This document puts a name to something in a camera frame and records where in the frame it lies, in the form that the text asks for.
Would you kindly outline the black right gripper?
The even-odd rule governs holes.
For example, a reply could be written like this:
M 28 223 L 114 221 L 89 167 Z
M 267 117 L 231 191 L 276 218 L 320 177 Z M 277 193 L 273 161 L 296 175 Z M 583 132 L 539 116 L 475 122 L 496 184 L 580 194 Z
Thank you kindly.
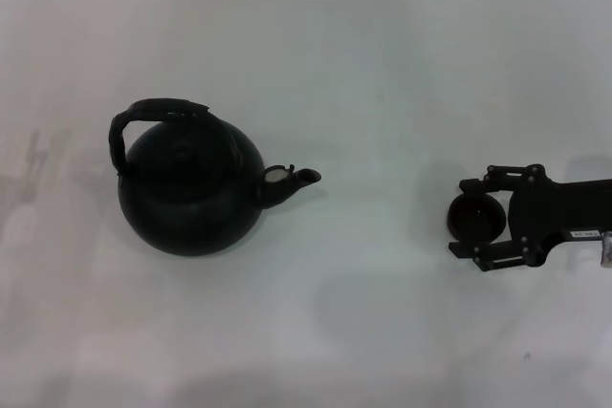
M 611 181 L 557 183 L 540 164 L 490 165 L 482 179 L 459 182 L 464 194 L 513 192 L 508 222 L 512 241 L 450 242 L 457 259 L 472 260 L 483 271 L 542 266 L 554 247 L 602 241 L 611 231 Z

